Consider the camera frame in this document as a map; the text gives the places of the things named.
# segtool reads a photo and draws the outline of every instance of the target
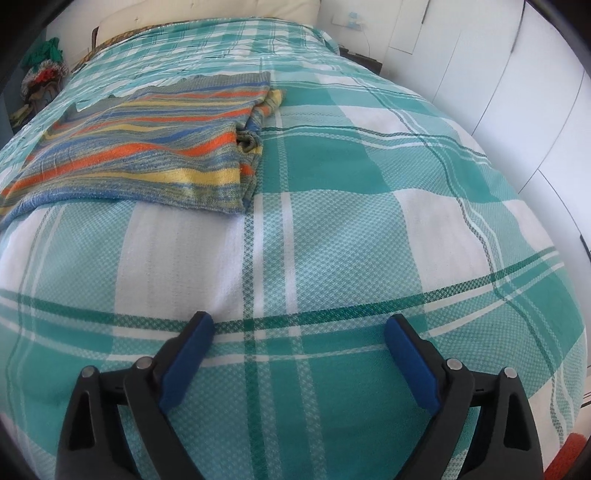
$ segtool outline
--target black clamp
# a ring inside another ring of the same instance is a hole
[[[113,372],[84,367],[70,398],[57,452],[56,480],[138,480],[118,406],[131,410],[161,480],[203,480],[168,423],[209,349],[212,318],[197,312],[155,357]],[[476,431],[459,478],[541,480],[540,443],[530,406],[512,368],[499,375],[444,360],[402,315],[390,317],[386,344],[417,403],[431,415],[395,480],[440,480],[453,456],[470,407],[480,407]]]
[[[203,480],[165,416],[179,405],[212,344],[213,320],[197,312],[158,353],[125,370],[84,367],[70,397],[56,480],[138,480],[119,405],[127,405],[161,480]]]
[[[418,405],[431,413],[395,480],[440,480],[470,407],[480,407],[480,415],[458,479],[543,479],[534,417],[513,368],[491,375],[472,372],[454,358],[444,360],[400,314],[388,319],[385,339]]]

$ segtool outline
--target wall outlet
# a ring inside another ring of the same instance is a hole
[[[332,23],[352,30],[363,30],[363,21],[357,12],[338,12],[333,15]]]
[[[345,27],[352,28],[353,30],[359,30],[359,31],[363,30],[363,25],[359,22],[354,21],[354,20],[350,20],[349,23],[347,23],[345,25]]]

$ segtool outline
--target bed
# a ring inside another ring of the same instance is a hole
[[[0,419],[35,473],[53,478],[80,370],[153,355],[196,310],[216,336],[169,419],[208,480],[393,478],[429,420],[384,344],[394,312],[444,357],[518,371],[547,466],[581,404],[584,327],[558,252],[477,143],[312,22],[181,20],[121,21],[108,36],[141,31],[99,38],[0,153],[3,189],[72,103],[197,74],[271,72],[285,92],[245,215],[82,199],[0,233]]]

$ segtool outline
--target blue clamp pad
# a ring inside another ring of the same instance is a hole
[[[204,315],[162,378],[158,406],[164,414],[179,405],[213,341],[213,319]]]
[[[390,354],[402,372],[415,401],[431,416],[435,416],[441,407],[437,377],[394,316],[386,322],[384,336]]]

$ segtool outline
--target orange stripe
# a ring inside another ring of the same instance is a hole
[[[71,171],[91,167],[108,160],[127,157],[129,155],[133,155],[143,151],[170,150],[174,153],[178,153],[181,155],[197,156],[205,155],[221,147],[222,145],[232,142],[236,142],[236,134],[234,134],[233,132],[228,132],[210,140],[209,142],[206,142],[202,145],[198,145],[193,148],[188,148],[186,150],[171,150],[166,147],[161,147],[160,145],[154,145],[149,143],[132,143],[127,145],[120,145],[118,147],[111,148],[110,150],[106,150],[101,153],[96,153],[88,157],[79,158],[78,160],[74,160],[68,165],[62,165],[51,171],[45,171],[43,173],[33,175],[32,177],[19,180],[18,182],[14,183],[11,187],[5,188],[2,191],[2,195],[4,197],[7,197],[10,192],[30,187],[32,185],[35,185],[36,183],[41,183],[42,181],[54,179],[56,177],[59,177],[60,175],[69,173]]]
[[[68,128],[74,128],[74,127],[77,127],[78,125],[83,124],[84,122],[86,122],[86,121],[92,119],[93,117],[96,117],[96,116],[98,116],[98,115],[100,115],[102,113],[103,113],[103,111],[91,113],[91,114],[86,115],[86,116],[84,116],[82,118],[77,118],[74,121],[70,120],[69,122],[64,122],[64,123],[60,123],[60,124],[56,125],[56,123],[59,122],[59,120],[57,120],[51,126],[51,128],[53,129],[54,132],[57,132],[59,130],[64,130],[66,127],[68,127]]]
[[[234,98],[240,96],[259,96],[263,93],[266,93],[266,90],[260,90],[259,92],[250,92],[248,90],[240,90],[239,92],[213,92],[213,93],[175,93],[172,95],[163,95],[162,93],[154,93],[153,95],[148,95],[146,97],[142,97],[142,99],[148,98],[177,98],[177,97],[187,97],[187,98]]]
[[[261,107],[262,116],[268,117],[271,113],[271,106],[270,105],[263,105]]]
[[[240,173],[242,175],[254,175],[254,171],[252,167],[248,163],[241,163],[240,164]]]
[[[96,130],[98,128],[106,127],[107,125],[120,124],[122,122],[204,122],[209,120],[215,120],[218,118],[238,116],[242,115],[243,113],[250,113],[250,111],[250,108],[242,108],[240,110],[232,110],[231,112],[219,113],[217,115],[208,116],[140,116],[136,118],[124,118],[121,120],[112,120],[110,122],[103,122],[100,125],[92,125],[90,127],[83,128],[82,130],[78,130],[75,133],[75,135],[78,136],[80,134],[92,132],[93,130]]]

